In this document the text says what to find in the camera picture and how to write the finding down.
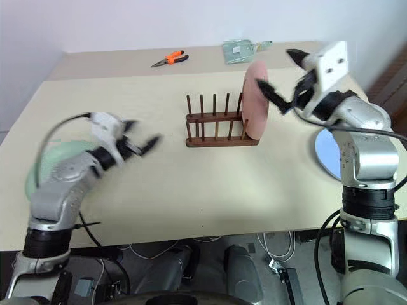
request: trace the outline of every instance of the wire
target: wire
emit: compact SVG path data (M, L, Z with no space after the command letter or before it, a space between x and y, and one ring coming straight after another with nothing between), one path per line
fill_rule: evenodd
M357 127L344 127L344 126L332 126L329 124L325 123L320 123L316 121L312 121L310 119L304 118L297 110L297 99L300 95L301 92L304 92L305 90L309 90L312 85L314 84L314 74L312 71L308 72L303 79L296 85L296 88L294 90L294 95L293 95L293 109L295 115L302 121L319 126L319 127L324 127L328 129L330 132L332 131L339 131L339 132L361 132L361 133L372 133L375 135L386 135L388 137L392 137L395 139L399 139L400 141L407 143L407 137L404 135L401 135L399 133L394 133L394 132L388 132L386 130L377 130L377 129L369 129L369 128L357 128ZM398 191L400 188L402 188L405 184L407 183L407 175L406 177L395 187L394 191Z
M127 247L120 248L119 246L117 246L116 248L119 249L119 250L121 250L121 251L124 251L124 250L129 249L132 245L133 245L133 244L131 243L131 244L128 244Z
M121 272L124 274L124 276L126 278L126 286L127 286L126 290L127 291L126 291L126 293L122 292L122 294L130 295L130 277L128 276L126 269L116 259L112 259L109 261L111 261L113 264L118 266L118 268L121 270Z
M99 259L99 262L102 264L102 271L100 272L99 278L96 281L96 284L93 288L93 296L92 296L92 305L95 304L95 298L96 298L96 289L99 286L100 280L102 279L103 273L104 273L104 262L102 259Z
M290 232L290 231L288 231L288 235L289 235L289 237L290 237L290 246L288 247L288 250L287 250L284 254L282 254L282 255L277 255L277 254L271 253L271 252L268 250L267 242L266 242L266 233L263 233L263 240L264 240L264 242L265 242L265 247L266 247L267 253L269 253L269 255L274 256L274 257L285 257L285 256L287 256L287 255L290 253L290 251L291 251L291 247L293 246L293 237L291 236L291 232Z
M336 226L338 225L338 223L340 222L340 220L341 220L341 217L338 216L338 217L335 219L335 221L333 222L332 227L331 227L331 234L329 235L329 246L331 247L331 249L332 249L333 232L335 231Z
M99 241L96 239L96 237L89 230L89 227L86 224L86 221L83 218L83 215L82 215L81 212L79 212L79 217L80 217L81 222L83 224L83 227L85 228L86 232L88 233L90 239L97 245L98 248L100 248L102 250L102 253L106 253L106 251L104 251L104 249L103 249L103 246L99 243ZM121 270L121 272L123 273L123 275L125 276L126 286L127 286L126 287L127 288L127 293L126 294L130 295L130 277L128 276L128 273L127 273L126 269L116 259L109 259L109 261L111 261L113 264L118 266L119 269Z
M159 254L156 254L154 256L151 257L147 257L141 254L138 254L134 249L133 249L133 244L131 244L130 246L130 250L138 257L140 257L141 259L156 259L157 257L163 255L165 252L171 250L172 248L174 248L177 244L179 243L179 240L177 240L175 243L173 243L170 247L168 247L167 249L165 249L164 251L160 252Z
M294 253L295 253L295 231L293 231L293 235L294 235L294 238L293 238L294 239L293 251L291 252L291 255L288 258L284 259L283 261L280 261L279 263L288 262L294 256Z
M39 151L36 155L36 162L34 164L34 183L36 188L39 188L39 176L40 176L40 171L41 171L41 161L42 161L42 157L43 157L43 152L45 150L46 145L48 144L49 139L52 137L52 135L64 124L70 122L70 121L74 121L75 119L79 119L79 118L90 118L92 113L90 112L86 112L83 114L79 114L77 116L71 116L70 118L67 118L61 122L59 122L58 124L56 124L45 136L45 138L43 139L40 147L39 147ZM83 227L86 230L86 233L88 233L90 239L103 251L103 247L100 244L100 242L96 239L96 237L92 234L92 232L89 230L89 227L87 225L87 223L85 222L85 219L83 218L83 214L79 211L79 217L81 219L81 222L83 224ZM111 259L111 262L113 262L114 264L116 264L121 272L123 273L123 275L125 276L126 279L126 284L127 284L127 294L130 294L130 277L128 276L127 271L123 268L123 266L115 259Z
M19 254L19 252L17 252L17 253L15 254L14 261L11 263L11 267L13 268L13 270L15 269L15 263L17 262L18 254Z
M319 258L318 258L318 248L319 248L319 242L321 241L321 236L323 230L325 230L326 226L329 224L329 222L338 214L340 213L340 210L337 210L333 212L323 223L321 228L318 230L317 238L315 240L315 246L314 246L314 264L315 264L315 271L317 272L317 278L318 278L318 284L319 288L321 289L321 294L322 298L324 299L324 302L326 305L329 305L329 300L328 296L326 295L324 283L322 281L322 276L321 276L321 270L319 269Z
M86 112L83 114L79 114L77 116L71 116L70 118L67 118L61 122L59 122L58 124L56 124L46 135L45 138L43 139L38 153L36 155L36 159L35 159L35 163L34 163L34 183L36 185L36 188L39 188L39 174L40 174L40 170L41 170L41 162L42 162L42 157L43 157L43 153L45 150L45 147L48 144L48 141L50 140L50 138L52 137L52 135L64 124L70 122L70 121L74 121L75 119L79 119L79 118L90 118L91 113L90 112Z
M218 236L218 237L208 237L209 240L200 240L199 238L193 238L193 240L195 241L199 241L200 243L212 243L213 241L217 241L220 240L222 238L222 236Z
M95 245L97 245L98 247L101 247L102 245L99 243L99 241L96 239L96 237L92 234L92 232L89 230L89 226L86 223L85 219L83 218L83 214L81 212L79 212L79 217L81 219L81 222L83 224L83 227L86 230L86 233L88 233L90 239L95 243Z
M110 283L113 284L113 283L114 283L113 278L112 278L110 272L107 270L106 266L104 266L104 272L106 272L106 275L107 275L107 277L109 278Z
M271 259L275 259L277 262L283 263L283 262L289 261L289 260L294 256L294 253L295 253L295 231L293 231L293 237L291 237L291 234L289 234L289 235L290 235L290 247L289 247L289 250L287 251L287 253L284 254L284 255L282 255L282 256L285 257L285 256L287 256L290 252L291 252L291 255L290 255L288 258L284 259L283 261L279 261L279 260L277 259L277 257L274 257L273 254L268 251L267 244L265 243L265 245L264 245L264 244L261 242L259 234L257 234L257 239L258 239L258 241L259 241L261 247L264 249L264 251L266 251L266 253L268 254L268 256L270 256Z

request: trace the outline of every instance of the clear plastic bag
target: clear plastic bag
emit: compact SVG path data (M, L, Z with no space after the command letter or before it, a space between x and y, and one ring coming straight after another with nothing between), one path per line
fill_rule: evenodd
M253 43L248 39L227 40L223 43L223 55L226 63L251 62L257 51L263 51L272 45L272 41Z

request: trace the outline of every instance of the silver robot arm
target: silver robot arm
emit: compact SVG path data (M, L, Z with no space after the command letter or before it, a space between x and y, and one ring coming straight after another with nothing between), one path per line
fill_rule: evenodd
M144 147L131 144L124 133L132 122L105 112L90 117L100 146L57 164L50 178L31 196L31 215L23 251L18 253L5 304L64 303L72 275L64 270L69 242L83 198L113 165L148 152L159 137Z
M337 90L348 73L344 41L314 54L301 50L287 53L308 72L312 85L292 104L259 80L265 97L282 114L297 107L303 118L314 115L325 126L391 131L389 115L382 108L361 100L352 91ZM345 275L343 304L406 304L407 290L395 279L399 271L394 215L397 149L385 135L335 129L332 134L340 148L343 229L335 231L331 247L333 266Z

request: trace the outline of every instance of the green plate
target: green plate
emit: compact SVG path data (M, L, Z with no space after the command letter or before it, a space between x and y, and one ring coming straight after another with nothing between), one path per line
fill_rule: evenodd
M49 148L44 154L43 159L41 160L41 171L39 173L39 181L43 183L48 179L53 167L61 162L62 160L71 158L77 154L87 151L89 149L95 148L94 143L86 141L72 141L67 143L61 143L58 146ZM31 169L25 180L25 195L28 200L32 193L36 191L36 186L34 183L34 165L31 166Z

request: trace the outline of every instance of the black cable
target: black cable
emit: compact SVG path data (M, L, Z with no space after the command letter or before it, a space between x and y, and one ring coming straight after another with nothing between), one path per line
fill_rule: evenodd
M314 246L314 264L315 264L315 271L317 273L317 278L318 278L318 284L319 288L321 289L321 294L322 298L324 299L324 302L326 305L329 305L329 300L328 296L326 295L325 287L324 287L324 282L322 281L322 276L321 276L321 270L319 269L319 258L318 258L318 248L319 248L319 242L321 240L322 232L325 230L326 226L329 224L329 222L339 214L340 210L337 210L333 212L323 223L322 227L319 229L318 234L317 234L317 239L315 240L315 246Z
M344 126L331 126L328 124L324 124L324 123L320 123L320 122L316 122L316 121L312 121L309 119L304 118L297 110L297 101L298 101L298 97L299 95L304 92L307 91L309 89L312 88L312 86L315 83L315 75L313 71L308 72L303 79L296 85L295 90L294 90L294 95L293 95L293 101L292 101L292 105L293 105L293 109L294 109L294 113L295 115L300 118L302 121L315 125L315 126L319 126L319 127L323 127L328 129L330 132L336 130L339 132L361 132L361 133L372 133L375 135L386 135L388 137L392 137L395 139L399 139L400 141L407 143L407 137L405 137L404 135L400 135L399 133L394 133L394 132L388 132L386 130L377 130L377 129L369 129L369 128L357 128L357 127L344 127ZM400 188L402 188L405 183L407 183L407 175L406 177L395 187L394 191L398 191Z
M338 225L340 220L341 220L341 217L338 216L338 218L335 219L335 221L333 222L332 227L331 227L331 234L329 235L329 246L331 247L331 249L332 249L333 232L335 231L336 226Z
M125 278L126 278L126 293L123 293L123 294L125 294L125 295L130 295L130 277L128 276L128 273L127 273L127 271L126 271L126 269L116 260L116 259L112 259L112 260L109 260L109 261L111 261L113 264L115 264L116 266L118 266L119 267L119 269L121 270L121 272L123 273L123 275L125 276Z
M77 116L72 116L70 118L67 118L61 122L59 122L58 124L56 124L45 136L45 138L43 139L43 142L41 143L41 146L39 147L39 151L37 153L36 156L36 161L34 164L34 183L36 188L39 188L39 174L40 174L40 170L41 170L41 159L43 157L43 152L45 150L46 145L48 144L49 139L52 137L52 135L64 124L70 122L70 121L74 121L75 119L79 119L79 118L90 118L90 116L92 115L92 113L90 112L86 112L83 114L79 114ZM85 222L85 219L83 218L83 215L81 212L79 212L79 217L81 219L81 222L83 224L83 227L86 230L86 233L88 233L90 239L104 252L102 245L99 243L99 241L96 239L96 237L92 234L92 232L89 230L88 225ZM113 262L116 266L118 266L121 270L121 272L123 273L123 275L125 276L126 279L126 285L127 285L127 295L130 295L130 277L128 276L128 273L126 271L126 269L116 260L116 259L111 259L109 260L111 262Z
M79 212L79 217L80 217L83 227L85 228L86 233L88 233L90 239L95 243L95 245L97 245L98 247L101 247L102 245L99 243L99 241L96 239L96 237L89 230L89 227L88 227L87 223L85 222L85 219L83 218L82 212Z
M100 248L102 250L102 252L104 252L103 246L99 243L99 241L96 239L96 237L89 230L89 227L86 224L86 221L83 218L83 214L81 212L79 212L79 217L80 217L81 222L83 224L83 227L85 228L86 233L88 233L90 239L95 243L95 245L97 245L98 248ZM126 286L127 286L126 287L127 288L127 293L126 294L130 295L130 277L128 276L128 273L127 273L126 269L116 259L108 259L108 261L111 261L113 264L118 266L119 269L121 270L121 272L123 273L123 275L125 276Z

